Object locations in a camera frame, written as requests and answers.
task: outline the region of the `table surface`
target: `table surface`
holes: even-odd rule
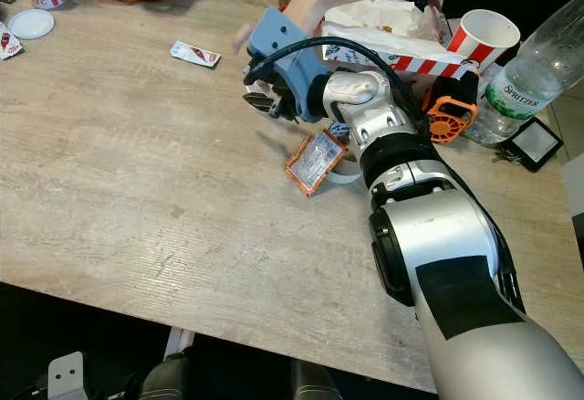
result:
[[[232,35],[270,0],[67,0],[0,65],[1,280],[432,391],[422,331],[386,296],[363,184],[303,196],[314,125],[241,99]],[[7,21],[27,0],[0,5]],[[224,55],[172,58],[180,39]],[[584,279],[558,163],[440,146],[512,248],[527,313],[584,368]]]

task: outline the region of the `bottle label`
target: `bottle label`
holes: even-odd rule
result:
[[[549,103],[548,99],[538,99],[519,90],[504,71],[499,72],[488,84],[485,95],[496,110],[506,117],[517,120],[530,119]]]

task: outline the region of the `red and white packet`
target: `red and white packet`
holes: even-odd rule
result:
[[[175,58],[186,60],[196,65],[207,68],[215,68],[221,55],[213,51],[203,50],[181,41],[176,41],[171,47],[171,55]]]
[[[22,50],[18,39],[8,31],[6,26],[0,22],[0,58],[7,59]]]

